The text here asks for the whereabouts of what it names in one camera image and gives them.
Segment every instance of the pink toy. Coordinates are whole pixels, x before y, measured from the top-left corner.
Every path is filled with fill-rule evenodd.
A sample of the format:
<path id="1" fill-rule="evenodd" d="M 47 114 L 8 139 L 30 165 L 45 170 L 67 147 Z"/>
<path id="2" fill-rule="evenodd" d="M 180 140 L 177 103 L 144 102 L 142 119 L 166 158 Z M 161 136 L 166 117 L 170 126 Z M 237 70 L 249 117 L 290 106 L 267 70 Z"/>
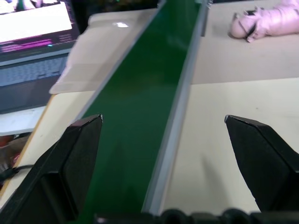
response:
<path id="1" fill-rule="evenodd" d="M 234 15 L 230 33 L 249 43 L 264 36 L 299 33 L 299 0 L 282 0 L 273 9 L 255 8 L 243 16 Z"/>

